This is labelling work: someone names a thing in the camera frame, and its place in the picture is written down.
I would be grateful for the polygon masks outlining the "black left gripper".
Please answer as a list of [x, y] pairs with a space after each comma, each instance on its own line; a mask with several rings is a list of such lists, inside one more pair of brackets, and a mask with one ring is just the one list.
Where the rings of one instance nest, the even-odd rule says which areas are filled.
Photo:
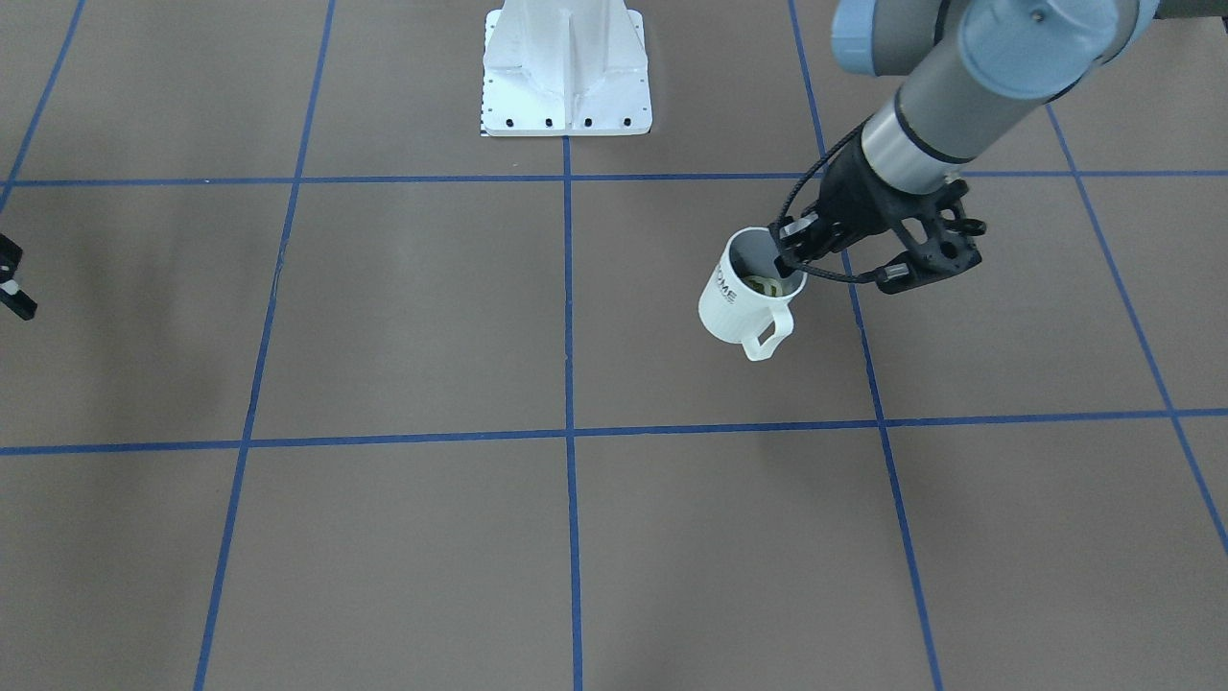
[[861, 146], [845, 146], [820, 180], [815, 203], [807, 206], [812, 223], [772, 223], [772, 259], [779, 279], [820, 279], [815, 252], [842, 252], [856, 242], [890, 231], [904, 218], [912, 195], [887, 184], [873, 171]]

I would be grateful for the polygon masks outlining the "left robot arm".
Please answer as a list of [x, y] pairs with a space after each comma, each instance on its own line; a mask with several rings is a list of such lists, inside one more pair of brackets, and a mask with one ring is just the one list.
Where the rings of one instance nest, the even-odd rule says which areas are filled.
[[899, 76], [893, 96], [807, 172], [815, 201], [768, 231], [783, 276], [898, 295], [977, 268], [986, 225], [962, 171], [1032, 112], [1132, 45], [1158, 1], [841, 1], [842, 70]]

